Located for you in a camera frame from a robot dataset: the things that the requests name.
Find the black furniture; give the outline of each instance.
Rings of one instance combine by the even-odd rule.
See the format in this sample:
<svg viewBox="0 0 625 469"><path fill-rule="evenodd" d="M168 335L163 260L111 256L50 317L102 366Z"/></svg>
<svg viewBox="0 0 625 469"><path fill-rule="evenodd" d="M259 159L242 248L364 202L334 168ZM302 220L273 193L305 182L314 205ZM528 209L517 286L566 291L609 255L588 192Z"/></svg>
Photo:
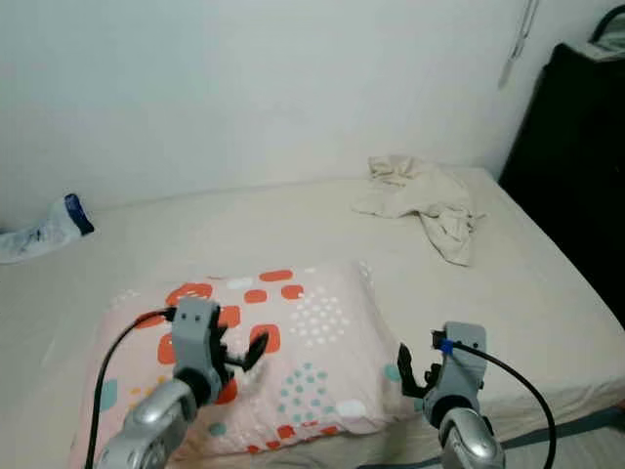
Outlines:
<svg viewBox="0 0 625 469"><path fill-rule="evenodd" d="M499 182L625 327L625 60L556 47Z"/></svg>

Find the bed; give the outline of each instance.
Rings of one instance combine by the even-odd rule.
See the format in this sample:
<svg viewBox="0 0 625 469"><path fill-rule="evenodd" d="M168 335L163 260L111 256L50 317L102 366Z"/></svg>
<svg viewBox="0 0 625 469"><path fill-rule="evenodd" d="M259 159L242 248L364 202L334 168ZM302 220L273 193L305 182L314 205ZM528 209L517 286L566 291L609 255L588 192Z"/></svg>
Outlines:
<svg viewBox="0 0 625 469"><path fill-rule="evenodd" d="M364 180L213 192L97 212L93 235L0 268L0 467L64 467L88 352L111 299L206 266L226 277L364 259L386 322L412 351L417 379L440 360L430 331L460 320L485 326L489 351L543 392L557 423L622 400L625 332L611 311L488 173L452 171L486 214L470 268L446 263L416 218L350 211ZM492 366L480 401L501 440L545 426L534 399ZM347 468L437 454L436 430L417 417L369 436L180 467Z"/></svg>

